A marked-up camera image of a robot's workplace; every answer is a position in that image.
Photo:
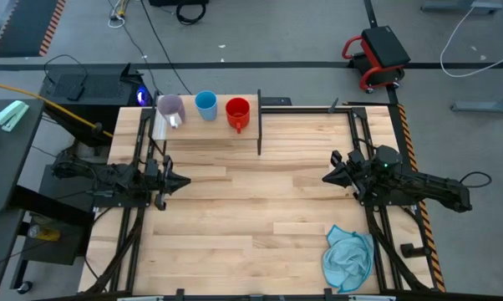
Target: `green object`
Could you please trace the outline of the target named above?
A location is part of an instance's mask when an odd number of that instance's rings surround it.
[[[4,131],[12,131],[14,126],[21,120],[25,112],[28,110],[28,105],[21,100],[12,102],[8,107],[0,112],[0,125]]]

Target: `gray floor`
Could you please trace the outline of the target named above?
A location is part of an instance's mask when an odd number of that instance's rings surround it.
[[[438,62],[449,34],[463,13],[422,13],[421,1],[373,1],[379,24],[396,32],[413,62]],[[0,14],[6,3],[0,0]],[[184,27],[168,13],[148,6],[155,28],[174,62],[339,61],[343,43],[368,27],[363,1],[353,0],[211,0],[201,23]],[[71,0],[66,4],[51,49],[43,58],[0,59],[0,64],[42,64],[57,54],[71,54],[83,63],[141,63],[140,54],[122,29],[107,27],[105,0]],[[152,63],[166,59],[150,31],[140,3],[131,0],[127,28]],[[457,33],[446,62],[493,62],[503,57],[503,11],[471,16]],[[67,59],[57,63],[69,64]],[[452,70],[461,74],[470,70]],[[349,69],[202,69],[180,70],[193,93],[253,93],[289,96],[295,105],[327,105],[341,101],[388,101],[380,90],[366,95]],[[185,93],[173,72],[155,70],[157,85],[166,93]],[[43,72],[0,71],[0,83],[38,91]],[[150,79],[146,78],[149,88]],[[487,188],[472,190],[474,210],[456,214],[429,202],[434,237],[447,289],[462,293],[503,295],[503,115],[453,113],[458,100],[484,101],[503,97],[503,69],[465,79],[452,79],[441,70],[406,71],[398,90],[421,171],[458,178],[469,171],[493,176]],[[0,90],[0,98],[19,95]],[[49,144],[49,136],[60,142]],[[56,154],[72,142],[56,125],[41,124],[34,144]],[[39,188],[43,167],[53,157],[31,149],[20,179]],[[10,273],[15,265],[14,258]],[[18,296],[8,290],[0,300],[29,300],[74,293],[82,263],[72,267],[31,264],[27,279],[33,291]]]

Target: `cup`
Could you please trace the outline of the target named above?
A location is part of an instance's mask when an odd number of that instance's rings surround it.
[[[157,102],[157,109],[172,128],[177,129],[179,125],[185,123],[185,106],[178,95],[162,96]]]
[[[216,102],[216,94],[210,91],[201,91],[196,95],[196,108],[198,108],[203,120],[213,121],[216,119],[216,115],[218,114]]]
[[[250,123],[250,103],[243,98],[234,98],[226,105],[227,122],[240,134]]]

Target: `gray table leg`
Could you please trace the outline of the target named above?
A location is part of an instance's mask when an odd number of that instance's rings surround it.
[[[452,105],[454,112],[493,112],[503,113],[503,99],[499,101],[458,101]]]
[[[423,11],[436,10],[468,10],[476,8],[473,13],[494,13],[503,8],[502,3],[475,1],[475,0],[441,0],[441,1],[424,1]]]

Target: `rolling stool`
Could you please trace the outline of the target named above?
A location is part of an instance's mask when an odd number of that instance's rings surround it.
[[[347,54],[350,44],[357,40],[362,40],[363,52]],[[389,26],[365,29],[360,36],[349,39],[344,45],[343,58],[350,59],[349,67],[359,70],[362,75],[359,88],[367,94],[388,84],[398,88],[404,77],[404,65],[411,60]]]

